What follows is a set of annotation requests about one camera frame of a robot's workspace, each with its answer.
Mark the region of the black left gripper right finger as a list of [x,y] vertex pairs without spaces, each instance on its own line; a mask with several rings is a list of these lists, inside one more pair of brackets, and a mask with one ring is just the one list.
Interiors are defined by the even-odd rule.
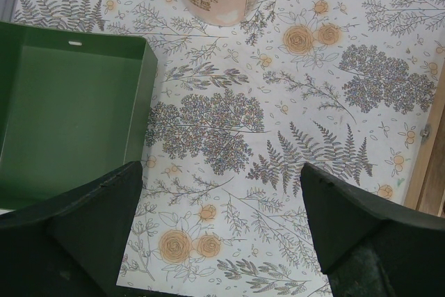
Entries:
[[444,219],[306,163],[302,196],[333,296],[443,296]]

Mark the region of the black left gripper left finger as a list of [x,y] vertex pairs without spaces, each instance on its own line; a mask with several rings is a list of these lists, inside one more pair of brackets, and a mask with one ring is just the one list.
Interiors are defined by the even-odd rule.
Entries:
[[1,295],[116,296],[142,172],[132,161],[1,215]]

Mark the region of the wooden chess board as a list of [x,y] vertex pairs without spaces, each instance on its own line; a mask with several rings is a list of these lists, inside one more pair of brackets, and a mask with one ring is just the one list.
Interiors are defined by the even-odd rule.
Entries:
[[404,205],[444,217],[444,82],[438,85],[421,146],[414,164]]

